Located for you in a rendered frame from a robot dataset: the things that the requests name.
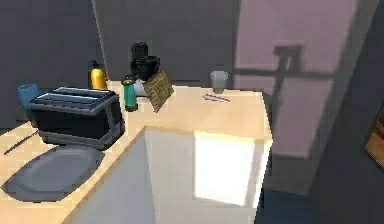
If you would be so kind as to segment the red and white pen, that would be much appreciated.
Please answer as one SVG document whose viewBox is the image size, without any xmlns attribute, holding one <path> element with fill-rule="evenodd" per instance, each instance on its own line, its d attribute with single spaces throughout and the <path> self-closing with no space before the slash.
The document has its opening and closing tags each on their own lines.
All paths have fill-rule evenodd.
<svg viewBox="0 0 384 224">
<path fill-rule="evenodd" d="M 203 96 L 203 98 L 205 100 L 210 100 L 210 101 L 215 101 L 215 102 L 224 102 L 224 103 L 229 103 L 230 102 L 229 99 L 218 97 L 218 96 L 214 96 L 214 95 L 209 95 L 209 94 L 205 94 Z"/>
</svg>

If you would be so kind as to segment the grey translucent cup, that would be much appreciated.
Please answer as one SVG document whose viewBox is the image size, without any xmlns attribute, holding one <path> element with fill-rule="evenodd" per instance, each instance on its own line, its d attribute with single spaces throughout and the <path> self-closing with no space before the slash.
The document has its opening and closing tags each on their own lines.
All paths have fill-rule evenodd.
<svg viewBox="0 0 384 224">
<path fill-rule="evenodd" d="M 210 79 L 213 92 L 221 94 L 226 88 L 228 73 L 225 71 L 212 71 L 210 73 Z"/>
</svg>

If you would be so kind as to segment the white bowl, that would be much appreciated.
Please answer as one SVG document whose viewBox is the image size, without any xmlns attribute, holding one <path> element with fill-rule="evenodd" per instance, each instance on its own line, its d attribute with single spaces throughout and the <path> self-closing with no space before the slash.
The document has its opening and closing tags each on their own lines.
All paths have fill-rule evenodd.
<svg viewBox="0 0 384 224">
<path fill-rule="evenodd" d="M 147 93 L 144 89 L 144 81 L 138 79 L 134 83 L 134 91 L 137 97 L 146 97 Z"/>
</svg>

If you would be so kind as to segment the white counter cabinet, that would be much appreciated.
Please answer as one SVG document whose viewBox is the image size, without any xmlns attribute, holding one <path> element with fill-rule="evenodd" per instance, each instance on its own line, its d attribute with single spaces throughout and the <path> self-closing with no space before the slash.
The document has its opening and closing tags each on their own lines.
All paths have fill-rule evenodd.
<svg viewBox="0 0 384 224">
<path fill-rule="evenodd" d="M 0 224 L 254 224 L 272 134 L 261 93 L 177 86 L 154 112 L 142 99 L 87 182 L 61 201 L 21 202 L 0 188 Z M 0 187 L 49 150 L 23 124 L 0 136 Z"/>
</svg>

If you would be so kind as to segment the green bottle with dark cap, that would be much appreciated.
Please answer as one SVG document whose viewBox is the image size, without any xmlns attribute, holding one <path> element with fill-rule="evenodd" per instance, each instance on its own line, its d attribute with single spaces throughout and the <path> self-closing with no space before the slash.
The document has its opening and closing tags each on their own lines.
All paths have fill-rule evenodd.
<svg viewBox="0 0 384 224">
<path fill-rule="evenodd" d="M 138 109 L 138 103 L 136 99 L 136 94 L 134 90 L 135 80 L 129 76 L 125 77 L 121 84 L 124 91 L 124 105 L 125 110 L 128 112 L 133 112 Z"/>
</svg>

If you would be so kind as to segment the yellow bottle with black cap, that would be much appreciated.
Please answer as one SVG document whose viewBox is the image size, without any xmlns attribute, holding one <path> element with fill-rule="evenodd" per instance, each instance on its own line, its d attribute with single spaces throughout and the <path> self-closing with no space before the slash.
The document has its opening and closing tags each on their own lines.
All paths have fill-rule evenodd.
<svg viewBox="0 0 384 224">
<path fill-rule="evenodd" d="M 106 90 L 106 76 L 102 67 L 96 60 L 90 62 L 90 72 L 89 72 L 90 86 L 92 89 Z"/>
</svg>

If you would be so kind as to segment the black and grey toaster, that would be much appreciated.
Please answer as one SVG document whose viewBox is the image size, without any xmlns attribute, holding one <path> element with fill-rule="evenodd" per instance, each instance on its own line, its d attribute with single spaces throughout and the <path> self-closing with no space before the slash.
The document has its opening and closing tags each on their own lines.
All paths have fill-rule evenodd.
<svg viewBox="0 0 384 224">
<path fill-rule="evenodd" d="M 111 90 L 59 87 L 31 100 L 45 143 L 106 150 L 125 132 L 119 95 Z"/>
</svg>

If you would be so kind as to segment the grey oval tray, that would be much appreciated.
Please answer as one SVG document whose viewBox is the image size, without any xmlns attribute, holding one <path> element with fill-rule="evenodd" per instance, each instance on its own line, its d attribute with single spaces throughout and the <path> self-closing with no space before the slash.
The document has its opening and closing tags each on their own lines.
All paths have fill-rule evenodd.
<svg viewBox="0 0 384 224">
<path fill-rule="evenodd" d="M 56 146 L 29 161 L 1 189 L 23 202 L 56 202 L 85 183 L 97 170 L 104 153 L 80 145 Z"/>
</svg>

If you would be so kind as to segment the blue cup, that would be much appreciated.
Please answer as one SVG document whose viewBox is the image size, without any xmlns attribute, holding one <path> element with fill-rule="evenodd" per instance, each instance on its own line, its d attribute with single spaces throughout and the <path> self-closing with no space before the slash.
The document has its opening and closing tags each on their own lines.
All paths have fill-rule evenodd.
<svg viewBox="0 0 384 224">
<path fill-rule="evenodd" d="M 36 84 L 25 84 L 18 87 L 17 94 L 20 106 L 26 109 L 31 100 L 41 94 L 41 90 Z"/>
</svg>

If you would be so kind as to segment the thin dark utensil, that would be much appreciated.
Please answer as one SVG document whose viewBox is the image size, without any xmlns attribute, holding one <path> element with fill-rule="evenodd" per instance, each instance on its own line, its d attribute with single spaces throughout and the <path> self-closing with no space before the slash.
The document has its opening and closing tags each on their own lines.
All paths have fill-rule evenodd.
<svg viewBox="0 0 384 224">
<path fill-rule="evenodd" d="M 13 150 L 15 150 L 17 147 L 19 147 L 20 145 L 22 145 L 24 142 L 26 142 L 27 140 L 29 140 L 30 138 L 32 138 L 33 136 L 37 135 L 38 134 L 38 130 L 36 130 L 35 132 L 33 132 L 32 134 L 22 138 L 21 140 L 19 140 L 18 142 L 16 142 L 13 146 L 11 146 L 10 148 L 8 148 L 4 153 L 3 155 L 7 155 L 9 154 L 10 152 L 12 152 Z"/>
</svg>

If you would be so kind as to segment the brown framed picture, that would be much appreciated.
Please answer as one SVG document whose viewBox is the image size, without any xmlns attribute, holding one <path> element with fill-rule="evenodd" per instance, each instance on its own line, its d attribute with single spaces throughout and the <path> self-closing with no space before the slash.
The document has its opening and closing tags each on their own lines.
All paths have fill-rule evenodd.
<svg viewBox="0 0 384 224">
<path fill-rule="evenodd" d="M 384 106 L 377 116 L 371 134 L 367 138 L 365 149 L 371 158 L 384 169 Z"/>
</svg>

